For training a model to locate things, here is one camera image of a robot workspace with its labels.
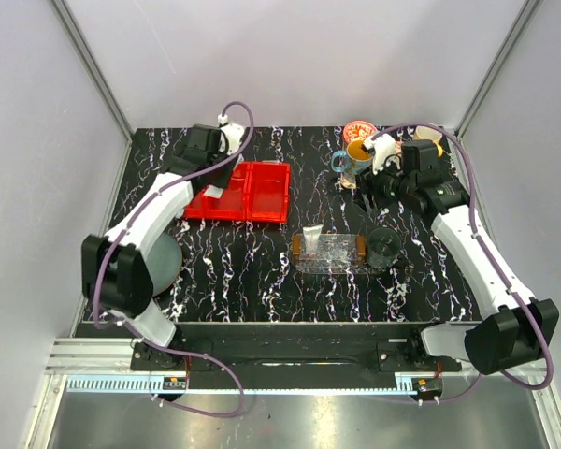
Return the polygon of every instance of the gray wall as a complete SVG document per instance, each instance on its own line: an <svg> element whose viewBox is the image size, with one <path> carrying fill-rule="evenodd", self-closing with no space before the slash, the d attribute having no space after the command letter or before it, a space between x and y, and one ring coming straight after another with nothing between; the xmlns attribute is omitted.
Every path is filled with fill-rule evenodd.
<svg viewBox="0 0 561 449"><path fill-rule="evenodd" d="M464 141L499 249L561 312L561 0L540 7ZM561 318L552 349L561 394Z"/></svg>
<svg viewBox="0 0 561 449"><path fill-rule="evenodd" d="M19 447L79 301L124 141L49 2L0 1L0 449Z"/></svg>
<svg viewBox="0 0 561 449"><path fill-rule="evenodd" d="M456 126L523 0L68 0L133 126Z"/></svg>

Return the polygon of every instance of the red tray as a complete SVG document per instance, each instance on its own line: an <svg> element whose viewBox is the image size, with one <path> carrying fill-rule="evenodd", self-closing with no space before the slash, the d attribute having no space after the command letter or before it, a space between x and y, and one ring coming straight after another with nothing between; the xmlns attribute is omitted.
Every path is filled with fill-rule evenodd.
<svg viewBox="0 0 561 449"><path fill-rule="evenodd" d="M291 166L276 162L240 163L217 198L200 193L183 217L287 223Z"/></svg>

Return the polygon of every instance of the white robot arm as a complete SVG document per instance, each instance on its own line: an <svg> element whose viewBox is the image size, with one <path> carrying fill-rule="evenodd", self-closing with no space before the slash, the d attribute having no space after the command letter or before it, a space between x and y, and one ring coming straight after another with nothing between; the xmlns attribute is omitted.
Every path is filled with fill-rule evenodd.
<svg viewBox="0 0 561 449"><path fill-rule="evenodd" d="M395 141L384 134L367 138L364 147L375 157L372 167L357 180L362 203L374 208L399 200L422 216L464 274L483 319L478 325L425 326L419 335L423 354L416 356L466 360L481 374L542 358L554 333L558 309L550 299L536 300L515 276L476 211L471 216L474 223L470 222L469 195L459 181L449 180L439 168L437 145L413 140L403 142L398 152ZM387 166L391 156L398 156L399 164Z"/></svg>
<svg viewBox="0 0 561 449"><path fill-rule="evenodd" d="M84 295L94 298L97 290L104 309L163 347L171 345L177 329L151 299L154 273L149 256L168 224L182 215L202 189L206 188L207 196L221 196L242 160L239 156L231 164L206 173L217 160L235 154L245 134L245 127L228 123L224 117L219 123L218 128L194 126L186 145L167 155L150 190L133 210L103 238L89 236L81 247ZM202 176L195 176L198 170ZM107 267L100 277L107 256Z"/></svg>

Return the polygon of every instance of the black marble table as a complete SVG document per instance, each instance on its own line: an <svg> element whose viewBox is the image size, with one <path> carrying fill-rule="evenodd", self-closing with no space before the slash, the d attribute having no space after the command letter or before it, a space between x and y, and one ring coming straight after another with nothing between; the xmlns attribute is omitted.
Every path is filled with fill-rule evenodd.
<svg viewBox="0 0 561 449"><path fill-rule="evenodd" d="M180 276L158 301L176 322L378 322L478 320L468 284L444 246L400 204L366 214L329 168L341 148L341 127L256 128L247 160L292 167L287 224L180 219L167 233L185 259ZM395 138L409 139L413 128ZM145 195L165 152L180 145L184 128L139 129L123 176L111 225ZM442 146L448 149L446 141ZM441 163L454 176L447 152ZM311 275L290 264L292 236L303 226L367 235L394 229L408 264L381 276ZM91 318L88 309L84 320Z"/></svg>

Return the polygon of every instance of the blue mug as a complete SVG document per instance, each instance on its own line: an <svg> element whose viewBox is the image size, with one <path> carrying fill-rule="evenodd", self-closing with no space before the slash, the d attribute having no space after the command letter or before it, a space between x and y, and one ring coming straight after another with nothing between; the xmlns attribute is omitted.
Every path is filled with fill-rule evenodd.
<svg viewBox="0 0 561 449"><path fill-rule="evenodd" d="M330 158L330 166L341 174L341 184L344 187L355 188L355 177L357 174L372 165L374 155L364 151L364 141L354 140L347 146L347 151L339 150L333 152Z"/></svg>

